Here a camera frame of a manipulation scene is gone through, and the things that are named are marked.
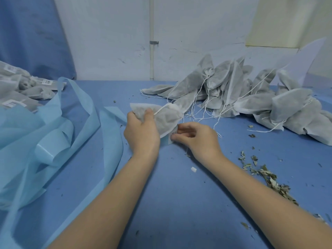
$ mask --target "white vertical pipe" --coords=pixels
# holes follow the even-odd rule
[[[154,34],[154,0],[149,0],[150,6],[150,41]],[[150,80],[154,80],[154,44],[150,44]]]

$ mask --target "person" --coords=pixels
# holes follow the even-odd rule
[[[151,109],[127,115],[124,131],[133,155],[109,185],[53,241],[50,249],[116,248],[157,160],[159,133]],[[276,249],[332,248],[332,229],[229,161],[216,132],[197,122],[178,125],[172,140],[188,146],[251,216]]]

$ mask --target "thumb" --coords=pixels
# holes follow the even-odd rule
[[[145,114],[144,114],[144,122],[146,121],[153,121],[154,119],[154,114],[151,108],[148,108],[147,110],[145,110]]]
[[[191,140],[192,138],[190,137],[186,137],[182,134],[172,134],[171,135],[171,140],[172,141],[176,141],[176,142],[180,142],[184,145],[186,145],[187,147],[189,147],[190,143],[191,143]]]

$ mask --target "person's left arm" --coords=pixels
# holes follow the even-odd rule
[[[125,137],[132,158],[110,184],[52,242],[49,249],[116,248],[159,153],[160,137],[152,110],[144,123],[127,115]]]

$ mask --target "table surface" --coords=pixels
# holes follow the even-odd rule
[[[139,89],[173,82],[77,83],[91,96],[97,110],[103,106],[118,106],[127,113],[131,110],[130,103],[164,105],[165,99],[147,98]],[[332,105],[326,102],[329,98],[325,94],[322,106],[332,112]],[[62,93],[62,108],[64,117],[73,122],[77,136],[88,116],[70,85]],[[216,119],[205,119],[201,123],[213,126]],[[329,160],[332,147],[287,129],[283,132],[256,132],[256,138],[251,138],[248,125],[253,125],[253,130],[266,130],[253,117],[241,115],[220,119],[215,129],[222,135],[219,143],[224,154],[238,166],[241,166],[238,160],[241,151],[245,152],[247,161],[256,155],[258,165],[266,164],[278,176],[280,184],[290,185],[290,194],[302,208],[321,214],[331,225],[326,213],[332,217],[332,167]],[[123,146],[117,172],[131,157],[124,138]],[[119,248],[272,248],[227,189],[185,153],[184,147],[175,144],[160,149],[156,166]],[[103,166],[102,132],[99,129],[48,183],[47,192],[20,210],[15,239],[24,248],[40,248],[102,179]],[[191,167],[197,168],[197,172],[191,171]],[[259,176],[255,178],[264,183]],[[6,212],[0,212],[0,224],[5,215]],[[251,228],[246,230],[241,222]]]

